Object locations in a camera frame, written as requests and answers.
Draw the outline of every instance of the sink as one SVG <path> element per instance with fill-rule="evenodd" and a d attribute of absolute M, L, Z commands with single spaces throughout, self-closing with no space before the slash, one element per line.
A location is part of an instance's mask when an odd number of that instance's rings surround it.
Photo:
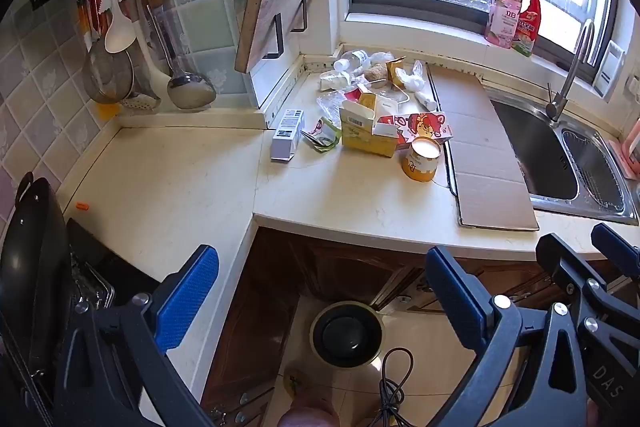
<path fill-rule="evenodd" d="M 534 208 L 638 224 L 631 192 L 596 130 L 564 113 L 551 122 L 541 104 L 492 87 L 485 90 L 509 137 Z"/>

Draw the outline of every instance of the kitchen counter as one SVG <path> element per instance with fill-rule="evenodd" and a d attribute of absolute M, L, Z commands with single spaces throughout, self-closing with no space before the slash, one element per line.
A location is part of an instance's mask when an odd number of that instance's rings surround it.
<path fill-rule="evenodd" d="M 319 116 L 317 76 L 289 96 Z M 433 245 L 461 257 L 535 259 L 538 238 L 558 233 L 587 257 L 596 220 L 536 211 L 539 232 L 467 229 L 444 166 L 434 182 L 409 179 L 399 155 L 384 158 L 341 145 L 323 155 L 301 142 L 289 163 L 271 162 L 273 131 L 232 128 L 127 128 L 104 149 L 65 216 L 158 280 L 202 243 L 220 256 L 220 273 L 183 343 L 169 356 L 200 399 L 255 230 L 288 232 L 389 250 L 424 253 Z M 88 203 L 88 211 L 75 208 Z M 640 227 L 612 224 L 632 244 Z"/>

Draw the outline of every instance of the red spray bottle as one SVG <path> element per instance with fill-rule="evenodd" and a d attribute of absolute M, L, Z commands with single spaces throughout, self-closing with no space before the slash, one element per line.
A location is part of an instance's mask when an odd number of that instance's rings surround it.
<path fill-rule="evenodd" d="M 511 41 L 511 47 L 526 57 L 531 56 L 533 44 L 538 38 L 542 19 L 540 12 L 540 0 L 531 0 L 529 7 L 520 14 L 516 33 Z"/>

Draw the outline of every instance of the window frame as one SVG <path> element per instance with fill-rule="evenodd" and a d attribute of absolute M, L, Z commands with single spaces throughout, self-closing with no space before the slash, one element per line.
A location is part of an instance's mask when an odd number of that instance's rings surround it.
<path fill-rule="evenodd" d="M 607 45 L 612 38 L 618 0 L 606 0 L 608 9 L 600 34 L 594 36 L 594 44 L 599 44 L 594 65 L 581 64 L 578 76 L 593 84 L 600 63 L 606 53 Z M 447 26 L 453 26 L 476 34 L 484 34 L 489 15 L 486 12 L 459 4 L 441 0 L 350 0 L 350 12 L 391 15 L 410 19 L 418 19 Z M 533 52 L 535 55 L 554 63 L 568 71 L 574 53 L 564 49 L 560 44 L 538 36 Z"/>

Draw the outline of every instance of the floor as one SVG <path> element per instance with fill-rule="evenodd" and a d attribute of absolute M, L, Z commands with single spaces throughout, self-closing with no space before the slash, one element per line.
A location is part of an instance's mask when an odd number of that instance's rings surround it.
<path fill-rule="evenodd" d="M 474 359 L 473 351 L 462 347 L 444 315 L 399 312 L 383 316 L 385 338 L 377 360 L 353 370 L 334 370 L 313 354 L 308 341 L 311 322 L 325 306 L 324 302 L 300 297 L 264 427 L 276 427 L 291 404 L 282 384 L 287 367 L 305 373 L 316 385 L 331 388 L 340 427 L 354 427 L 364 418 L 371 417 L 370 413 L 380 406 L 380 360 L 389 349 L 406 347 L 414 355 L 414 370 L 403 386 L 406 397 L 400 412 L 409 422 L 423 426 L 446 402 Z M 493 421 L 500 414 L 522 355 L 517 351 L 511 360 L 482 423 Z M 407 368 L 408 359 L 403 353 L 392 354 L 387 362 L 387 376 L 400 381 Z"/>

